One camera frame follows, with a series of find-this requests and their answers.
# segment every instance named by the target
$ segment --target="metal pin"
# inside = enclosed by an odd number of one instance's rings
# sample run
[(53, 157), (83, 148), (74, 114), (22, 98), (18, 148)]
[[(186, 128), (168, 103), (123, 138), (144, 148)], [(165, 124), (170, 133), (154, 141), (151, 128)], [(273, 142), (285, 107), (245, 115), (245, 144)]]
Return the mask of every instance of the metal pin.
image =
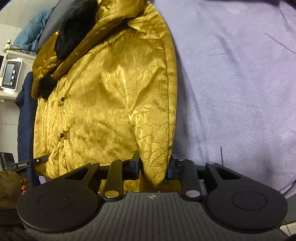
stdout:
[(108, 198), (115, 198), (119, 196), (119, 192), (111, 190), (111, 191), (107, 191), (105, 192), (105, 196)]
[(186, 192), (186, 196), (187, 197), (199, 197), (200, 192), (196, 191), (196, 190), (189, 190), (189, 191)]

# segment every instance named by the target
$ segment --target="white wall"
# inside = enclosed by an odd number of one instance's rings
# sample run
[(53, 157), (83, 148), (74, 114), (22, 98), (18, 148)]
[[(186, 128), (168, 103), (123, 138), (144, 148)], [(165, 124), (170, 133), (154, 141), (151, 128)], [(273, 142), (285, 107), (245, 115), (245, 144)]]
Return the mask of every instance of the white wall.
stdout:
[(23, 29), (38, 12), (55, 7), (58, 2), (59, 0), (12, 0), (0, 11), (0, 23)]
[(17, 161), (17, 126), (20, 110), (12, 102), (0, 102), (0, 152), (12, 153)]
[(11, 43), (13, 43), (21, 30), (21, 28), (0, 23), (0, 55), (4, 56), (3, 49), (5, 48), (7, 41), (10, 39)]

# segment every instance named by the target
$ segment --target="bed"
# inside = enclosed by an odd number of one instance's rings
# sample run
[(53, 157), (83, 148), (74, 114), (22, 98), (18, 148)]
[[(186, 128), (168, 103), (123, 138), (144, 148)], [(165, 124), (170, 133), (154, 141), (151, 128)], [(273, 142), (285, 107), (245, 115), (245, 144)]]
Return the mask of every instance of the bed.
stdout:
[(293, 6), (284, 1), (152, 3), (176, 49), (173, 156), (200, 165), (215, 161), (286, 197), (296, 193)]

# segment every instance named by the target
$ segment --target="gold satin jacket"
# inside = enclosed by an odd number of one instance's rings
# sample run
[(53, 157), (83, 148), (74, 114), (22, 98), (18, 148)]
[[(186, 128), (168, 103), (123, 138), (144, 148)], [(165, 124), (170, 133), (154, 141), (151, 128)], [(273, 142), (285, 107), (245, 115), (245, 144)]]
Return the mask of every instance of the gold satin jacket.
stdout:
[(176, 57), (168, 26), (145, 0), (98, 0), (96, 24), (65, 61), (54, 50), (59, 32), (33, 65), (32, 97), (48, 73), (57, 81), (39, 99), (34, 157), (37, 173), (56, 178), (96, 160), (109, 165), (139, 150), (140, 181), (125, 191), (171, 189), (163, 181), (176, 115)]

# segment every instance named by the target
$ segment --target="lcd screen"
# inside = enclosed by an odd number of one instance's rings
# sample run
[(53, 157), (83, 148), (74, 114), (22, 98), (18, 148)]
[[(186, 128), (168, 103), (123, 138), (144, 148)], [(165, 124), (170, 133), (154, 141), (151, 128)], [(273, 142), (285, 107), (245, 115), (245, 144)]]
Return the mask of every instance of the lcd screen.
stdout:
[(7, 64), (3, 84), (9, 85), (14, 64)]

